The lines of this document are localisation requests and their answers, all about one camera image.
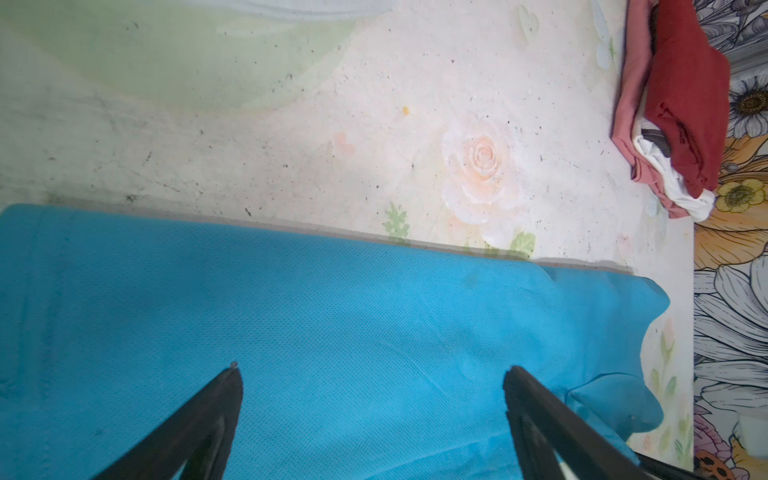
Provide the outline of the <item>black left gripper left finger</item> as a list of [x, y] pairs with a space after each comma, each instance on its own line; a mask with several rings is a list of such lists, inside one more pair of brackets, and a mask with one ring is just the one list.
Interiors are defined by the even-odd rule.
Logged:
[[98, 479], [221, 479], [244, 395], [232, 363]]

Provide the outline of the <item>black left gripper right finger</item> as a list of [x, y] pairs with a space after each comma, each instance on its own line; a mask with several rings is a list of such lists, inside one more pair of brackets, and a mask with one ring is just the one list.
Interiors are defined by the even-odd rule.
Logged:
[[562, 462], [580, 479], [648, 477], [525, 369], [512, 367], [503, 390], [525, 479], [562, 479]]

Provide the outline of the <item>blue t-shirt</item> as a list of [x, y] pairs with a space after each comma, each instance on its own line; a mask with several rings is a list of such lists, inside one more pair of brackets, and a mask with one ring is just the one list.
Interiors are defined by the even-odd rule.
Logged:
[[517, 479], [520, 366], [622, 453], [662, 409], [653, 281], [16, 205], [1, 216], [1, 475], [87, 479], [237, 363], [229, 479]]

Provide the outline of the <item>white folded t-shirt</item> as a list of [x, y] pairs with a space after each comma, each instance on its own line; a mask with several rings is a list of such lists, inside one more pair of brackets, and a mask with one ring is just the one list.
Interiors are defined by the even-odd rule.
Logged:
[[664, 133], [642, 114], [638, 114], [632, 128], [632, 142], [636, 151], [651, 166], [661, 182], [664, 196], [692, 218], [694, 222], [706, 220], [715, 203], [712, 191], [703, 190], [695, 197], [686, 185], [683, 176], [672, 166], [671, 147]]

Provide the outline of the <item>dark red folded t-shirt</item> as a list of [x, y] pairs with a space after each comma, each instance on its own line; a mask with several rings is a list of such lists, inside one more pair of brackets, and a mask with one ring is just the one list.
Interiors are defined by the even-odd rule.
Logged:
[[664, 133], [693, 197], [718, 186], [729, 121], [730, 65], [712, 48], [691, 1], [658, 3], [644, 116]]

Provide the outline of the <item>pink folded t-shirt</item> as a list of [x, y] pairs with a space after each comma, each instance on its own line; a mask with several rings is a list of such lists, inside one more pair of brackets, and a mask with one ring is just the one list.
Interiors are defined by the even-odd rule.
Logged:
[[611, 140], [628, 162], [631, 179], [647, 185], [668, 211], [669, 217], [679, 219], [688, 217], [688, 212], [666, 195], [661, 174], [636, 151], [631, 138], [652, 60], [650, 18], [652, 7], [657, 4], [657, 1], [628, 1], [620, 92]]

